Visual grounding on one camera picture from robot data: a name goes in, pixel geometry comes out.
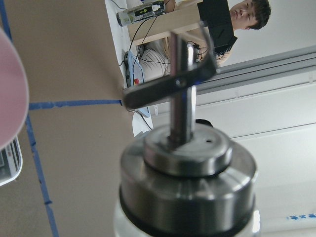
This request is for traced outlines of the pink paper cup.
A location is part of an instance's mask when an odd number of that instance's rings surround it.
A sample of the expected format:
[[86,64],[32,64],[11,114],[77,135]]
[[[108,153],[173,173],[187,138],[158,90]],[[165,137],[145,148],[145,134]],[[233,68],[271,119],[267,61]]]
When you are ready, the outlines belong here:
[[22,61],[6,33],[0,31],[0,148],[20,132],[29,109],[29,87]]

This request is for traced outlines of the digital kitchen scale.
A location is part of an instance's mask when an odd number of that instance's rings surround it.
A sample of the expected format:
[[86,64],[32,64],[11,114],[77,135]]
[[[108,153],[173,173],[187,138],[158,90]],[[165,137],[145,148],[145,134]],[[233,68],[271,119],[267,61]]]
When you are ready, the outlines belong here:
[[0,151],[0,185],[14,181],[23,167],[23,157],[18,137]]

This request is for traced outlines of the glass sauce dispenser bottle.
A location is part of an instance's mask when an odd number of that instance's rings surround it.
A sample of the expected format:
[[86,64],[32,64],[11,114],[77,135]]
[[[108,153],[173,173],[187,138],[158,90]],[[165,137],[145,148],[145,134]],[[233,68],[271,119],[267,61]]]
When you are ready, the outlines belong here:
[[171,33],[171,73],[125,89],[131,111],[170,97],[170,125],[138,135],[120,158],[117,237],[258,237],[251,153],[222,131],[195,121],[196,86],[217,72],[210,34],[198,63],[193,46]]

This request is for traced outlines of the blue tape line crosswise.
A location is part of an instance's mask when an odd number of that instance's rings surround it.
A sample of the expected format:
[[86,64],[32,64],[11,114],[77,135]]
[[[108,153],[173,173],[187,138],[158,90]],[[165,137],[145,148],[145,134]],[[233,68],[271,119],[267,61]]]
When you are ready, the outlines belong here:
[[89,105],[105,105],[105,104],[119,104],[122,105],[121,100],[72,100],[72,101],[50,101],[50,102],[36,102],[29,104],[29,110],[45,110],[62,107],[77,107]]

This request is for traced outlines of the blue tape centre line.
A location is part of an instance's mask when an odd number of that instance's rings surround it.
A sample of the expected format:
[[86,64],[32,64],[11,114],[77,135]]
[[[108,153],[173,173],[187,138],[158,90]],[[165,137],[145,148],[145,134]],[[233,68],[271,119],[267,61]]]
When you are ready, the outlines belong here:
[[[7,13],[6,13],[6,8],[5,8],[5,4],[4,1],[1,0],[0,1],[0,17],[1,17],[1,21],[3,24],[3,30],[4,33],[6,35],[6,37],[9,40],[9,44],[10,46],[13,47],[13,51],[15,52],[15,54],[17,55],[17,59],[19,61],[19,63],[21,64],[22,67],[22,71],[24,70],[24,67],[22,65],[22,62],[20,60],[20,57],[14,47],[13,44],[13,40],[12,40],[12,35],[11,35],[11,31],[10,31],[10,26],[9,26],[9,21],[8,21],[8,17],[7,17]],[[29,110],[29,89],[28,89],[28,85],[27,85],[27,110],[26,110],[26,115],[25,115],[25,126],[27,129],[27,134],[28,134],[28,138],[29,138],[29,143],[30,143],[30,147],[32,150],[32,155],[33,155],[33,160],[34,160],[34,164],[36,167],[36,171],[37,171],[37,176],[39,179],[39,184],[40,184],[40,189],[42,192],[42,196],[43,196],[43,201],[44,201],[44,206],[47,212],[47,217],[48,217],[48,221],[51,227],[51,232],[52,232],[52,236],[53,237],[58,237],[59,236],[59,232],[58,232],[58,228],[55,222],[55,217],[54,217],[54,213],[52,208],[50,207],[50,205],[52,204],[52,201],[50,200],[49,197],[49,193],[48,193],[48,189],[46,186],[46,181],[45,181],[45,177],[44,177],[44,172],[42,170],[42,165],[41,165],[41,161],[40,161],[40,157],[39,157],[39,153],[36,147],[36,139],[35,139],[35,135],[34,135],[34,131],[33,131],[33,127],[32,127],[32,123],[31,123],[31,119],[30,116],[28,114],[28,110]]]

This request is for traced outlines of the person in black shirt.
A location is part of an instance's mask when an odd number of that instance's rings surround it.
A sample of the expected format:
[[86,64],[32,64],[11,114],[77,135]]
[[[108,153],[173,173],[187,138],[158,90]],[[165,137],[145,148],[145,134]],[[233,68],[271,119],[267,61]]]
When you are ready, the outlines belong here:
[[271,7],[267,0],[243,0],[230,9],[233,30],[259,30],[270,17]]

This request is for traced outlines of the wooden desk with electronics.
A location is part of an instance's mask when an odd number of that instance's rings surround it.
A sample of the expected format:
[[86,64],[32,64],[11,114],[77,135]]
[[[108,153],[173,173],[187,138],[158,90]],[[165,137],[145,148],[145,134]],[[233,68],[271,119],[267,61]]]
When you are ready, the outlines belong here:
[[147,19],[132,22],[136,18],[134,15],[130,18],[126,10],[117,13],[118,23],[127,28],[132,45],[163,39],[171,33],[183,34],[204,26],[196,3],[171,13],[153,15]]

